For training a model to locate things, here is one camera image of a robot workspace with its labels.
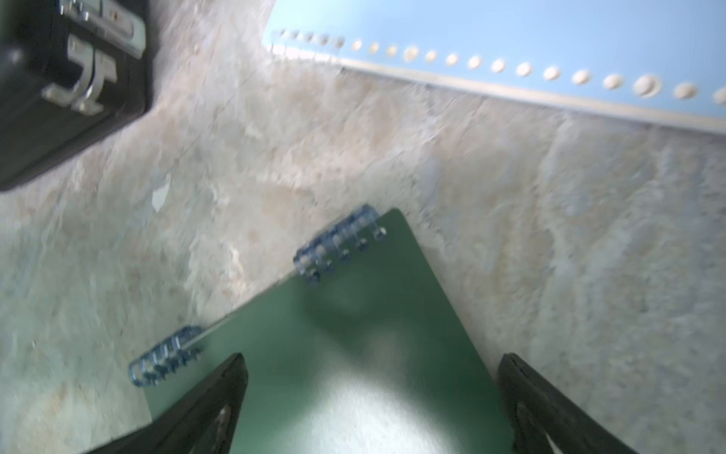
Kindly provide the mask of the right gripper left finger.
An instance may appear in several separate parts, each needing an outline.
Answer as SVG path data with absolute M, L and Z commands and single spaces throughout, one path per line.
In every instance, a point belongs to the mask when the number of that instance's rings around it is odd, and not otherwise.
M 242 354 L 209 376 L 149 425 L 94 453 L 229 453 L 249 382 Z

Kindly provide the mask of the dark green spiral notebook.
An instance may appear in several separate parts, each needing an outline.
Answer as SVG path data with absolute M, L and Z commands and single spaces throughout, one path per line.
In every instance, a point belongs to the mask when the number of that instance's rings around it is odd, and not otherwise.
M 404 214 L 363 206 L 298 272 L 130 364 L 160 416 L 230 355 L 246 361 L 236 453 L 509 453 L 500 393 Z

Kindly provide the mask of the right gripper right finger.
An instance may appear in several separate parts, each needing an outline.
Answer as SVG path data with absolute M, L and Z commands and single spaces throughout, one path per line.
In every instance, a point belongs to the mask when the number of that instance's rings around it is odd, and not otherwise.
M 497 378 L 515 453 L 635 454 L 518 355 L 502 357 Z

